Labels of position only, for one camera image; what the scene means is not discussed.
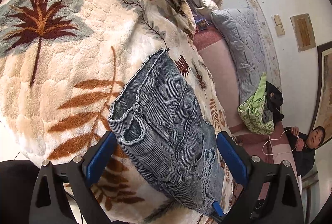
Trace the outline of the person in dark jacket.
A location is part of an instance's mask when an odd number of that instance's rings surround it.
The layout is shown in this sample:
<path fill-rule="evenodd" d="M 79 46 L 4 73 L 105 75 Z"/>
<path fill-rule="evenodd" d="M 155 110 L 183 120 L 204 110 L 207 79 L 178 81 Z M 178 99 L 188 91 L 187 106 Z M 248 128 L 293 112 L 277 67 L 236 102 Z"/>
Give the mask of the person in dark jacket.
<path fill-rule="evenodd" d="M 297 175 L 304 177 L 314 166 L 315 151 L 325 140 L 325 129 L 317 126 L 309 134 L 303 134 L 298 127 L 284 128 L 292 149 Z"/>

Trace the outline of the blue denim pants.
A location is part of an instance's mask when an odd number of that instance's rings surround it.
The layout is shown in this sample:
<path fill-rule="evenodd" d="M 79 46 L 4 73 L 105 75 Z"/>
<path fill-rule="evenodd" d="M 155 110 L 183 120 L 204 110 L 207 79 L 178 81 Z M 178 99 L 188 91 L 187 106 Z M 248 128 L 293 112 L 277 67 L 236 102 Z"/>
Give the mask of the blue denim pants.
<path fill-rule="evenodd" d="M 110 107 L 109 126 L 141 176 L 201 214 L 222 196 L 215 130 L 167 50 L 150 55 Z"/>

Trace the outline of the black cloth beside green bag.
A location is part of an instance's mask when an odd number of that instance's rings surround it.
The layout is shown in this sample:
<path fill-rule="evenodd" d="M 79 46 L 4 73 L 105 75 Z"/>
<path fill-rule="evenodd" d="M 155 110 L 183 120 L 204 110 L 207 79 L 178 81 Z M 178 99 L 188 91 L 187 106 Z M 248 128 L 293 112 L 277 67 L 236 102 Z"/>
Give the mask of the black cloth beside green bag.
<path fill-rule="evenodd" d="M 268 122 L 270 117 L 276 124 L 284 119 L 280 108 L 284 102 L 281 91 L 270 82 L 266 82 L 266 107 L 263 113 L 263 121 Z"/>

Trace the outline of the pink sofa cushion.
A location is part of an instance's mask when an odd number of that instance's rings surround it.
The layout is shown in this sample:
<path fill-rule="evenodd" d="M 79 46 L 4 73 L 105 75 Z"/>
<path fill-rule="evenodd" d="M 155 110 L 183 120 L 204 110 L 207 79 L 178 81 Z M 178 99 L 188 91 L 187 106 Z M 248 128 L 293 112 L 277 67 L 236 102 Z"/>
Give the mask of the pink sofa cushion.
<path fill-rule="evenodd" d="M 239 89 L 235 65 L 228 45 L 215 26 L 197 32 L 194 45 L 203 63 L 212 73 L 217 97 L 226 112 L 226 122 L 239 145 L 252 156 L 257 155 L 266 163 L 279 164 L 287 160 L 296 174 L 294 157 L 291 152 L 282 122 L 275 125 L 271 135 L 251 133 L 237 113 L 239 106 Z"/>

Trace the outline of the brown wall plaque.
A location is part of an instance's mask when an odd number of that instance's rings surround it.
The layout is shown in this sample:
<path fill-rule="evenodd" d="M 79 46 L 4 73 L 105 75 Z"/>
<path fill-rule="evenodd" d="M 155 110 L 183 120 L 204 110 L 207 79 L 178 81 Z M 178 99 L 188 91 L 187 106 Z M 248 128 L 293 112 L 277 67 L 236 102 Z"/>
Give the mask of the brown wall plaque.
<path fill-rule="evenodd" d="M 296 42 L 298 45 L 298 51 L 306 51 L 316 47 L 316 40 L 314 30 L 311 23 L 309 14 L 300 14 L 291 16 Z"/>

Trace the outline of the grey quilted pillow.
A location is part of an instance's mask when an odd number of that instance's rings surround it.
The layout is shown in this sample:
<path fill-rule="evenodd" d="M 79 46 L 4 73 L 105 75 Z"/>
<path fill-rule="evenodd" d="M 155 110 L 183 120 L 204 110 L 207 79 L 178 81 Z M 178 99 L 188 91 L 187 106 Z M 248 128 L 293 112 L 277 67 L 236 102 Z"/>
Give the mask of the grey quilted pillow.
<path fill-rule="evenodd" d="M 228 45 L 235 64 L 240 103 L 243 103 L 254 94 L 262 74 L 267 71 L 254 11 L 250 7 L 214 10 L 210 16 Z"/>

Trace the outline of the framed picture on wall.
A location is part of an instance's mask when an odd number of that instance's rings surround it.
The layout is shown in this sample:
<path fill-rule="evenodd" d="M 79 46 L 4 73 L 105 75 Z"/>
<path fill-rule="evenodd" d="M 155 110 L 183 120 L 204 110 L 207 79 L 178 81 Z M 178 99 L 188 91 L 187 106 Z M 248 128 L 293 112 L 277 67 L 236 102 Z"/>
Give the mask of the framed picture on wall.
<path fill-rule="evenodd" d="M 331 42 L 317 47 L 318 88 L 314 115 L 310 130 L 317 126 L 325 129 L 325 144 L 331 140 Z"/>

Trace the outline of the beige wall switch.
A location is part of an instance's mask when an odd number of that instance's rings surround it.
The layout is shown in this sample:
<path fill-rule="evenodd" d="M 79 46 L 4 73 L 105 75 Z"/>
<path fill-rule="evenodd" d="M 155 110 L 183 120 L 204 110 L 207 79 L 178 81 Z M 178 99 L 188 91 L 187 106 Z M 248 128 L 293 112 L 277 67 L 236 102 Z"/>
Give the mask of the beige wall switch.
<path fill-rule="evenodd" d="M 273 15 L 273 22 L 275 24 L 275 30 L 278 37 L 285 35 L 285 30 L 279 15 Z"/>

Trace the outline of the cream leaf-pattern plush blanket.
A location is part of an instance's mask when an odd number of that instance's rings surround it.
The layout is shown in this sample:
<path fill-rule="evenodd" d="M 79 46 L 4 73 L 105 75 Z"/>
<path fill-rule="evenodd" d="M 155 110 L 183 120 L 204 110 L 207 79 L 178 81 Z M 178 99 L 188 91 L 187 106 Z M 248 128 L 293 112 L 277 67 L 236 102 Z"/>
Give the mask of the cream leaf-pattern plush blanket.
<path fill-rule="evenodd" d="M 200 47 L 185 0 L 2 0 L 1 223 L 28 223 L 42 161 L 67 163 L 110 130 L 109 109 L 145 59 L 168 49 L 215 132 L 231 130 L 221 86 L 236 74 L 221 39 Z"/>

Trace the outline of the small colourful packet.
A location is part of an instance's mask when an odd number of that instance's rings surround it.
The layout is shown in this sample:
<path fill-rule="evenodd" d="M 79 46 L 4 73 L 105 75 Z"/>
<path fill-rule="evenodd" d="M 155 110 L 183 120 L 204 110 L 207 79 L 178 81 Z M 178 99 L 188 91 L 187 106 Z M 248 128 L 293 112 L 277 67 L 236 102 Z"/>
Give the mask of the small colourful packet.
<path fill-rule="evenodd" d="M 200 32 L 206 30 L 209 27 L 209 23 L 204 17 L 199 17 L 195 19 L 195 31 Z"/>

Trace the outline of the green patterned cloth bag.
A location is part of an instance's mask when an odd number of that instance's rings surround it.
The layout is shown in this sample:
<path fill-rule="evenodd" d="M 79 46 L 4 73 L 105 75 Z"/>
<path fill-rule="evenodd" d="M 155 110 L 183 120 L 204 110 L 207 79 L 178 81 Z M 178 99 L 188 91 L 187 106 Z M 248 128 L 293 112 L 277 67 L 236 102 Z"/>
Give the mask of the green patterned cloth bag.
<path fill-rule="evenodd" d="M 238 108 L 237 112 L 245 126 L 254 134 L 270 135 L 274 131 L 273 118 L 263 122 L 263 114 L 266 105 L 266 81 L 267 75 L 263 73 L 257 90 Z"/>

